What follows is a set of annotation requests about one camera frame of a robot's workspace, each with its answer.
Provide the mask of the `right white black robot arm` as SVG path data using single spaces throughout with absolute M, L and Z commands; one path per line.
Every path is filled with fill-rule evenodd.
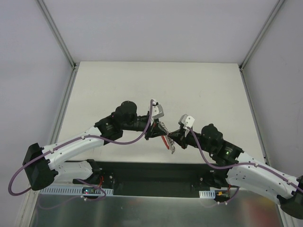
M 183 149 L 188 146 L 207 152 L 215 164 L 208 165 L 217 171 L 213 174 L 215 186 L 229 184 L 250 190 L 280 206 L 293 218 L 303 218 L 303 178 L 282 173 L 250 156 L 240 147 L 224 140 L 223 134 L 213 125 L 200 133 L 187 126 L 169 133 L 169 138 Z

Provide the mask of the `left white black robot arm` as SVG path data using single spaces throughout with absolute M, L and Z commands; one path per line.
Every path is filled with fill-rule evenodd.
M 162 106 L 151 101 L 146 115 L 137 114 L 134 102 L 124 101 L 109 116 L 99 120 L 92 127 L 69 140 L 41 147 L 38 143 L 28 147 L 23 166 L 30 188 L 33 191 L 44 189 L 55 181 L 75 180 L 77 178 L 95 184 L 100 172 L 93 161 L 81 161 L 71 164 L 67 161 L 87 150 L 102 147 L 108 143 L 117 145 L 133 144 L 119 142 L 124 131 L 138 131 L 140 138 L 146 140 L 166 135 L 159 119 L 164 116 Z

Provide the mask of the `red handled metal key holder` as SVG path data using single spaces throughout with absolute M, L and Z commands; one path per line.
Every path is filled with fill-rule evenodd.
M 174 141 L 171 138 L 168 137 L 169 131 L 168 131 L 167 127 L 165 126 L 165 124 L 163 122 L 159 122 L 159 124 L 160 124 L 160 127 L 166 133 L 165 135 L 161 136 L 162 141 L 164 142 L 166 148 L 171 151 L 171 154 L 174 154 L 175 150 L 176 150 L 176 148 L 174 146 Z

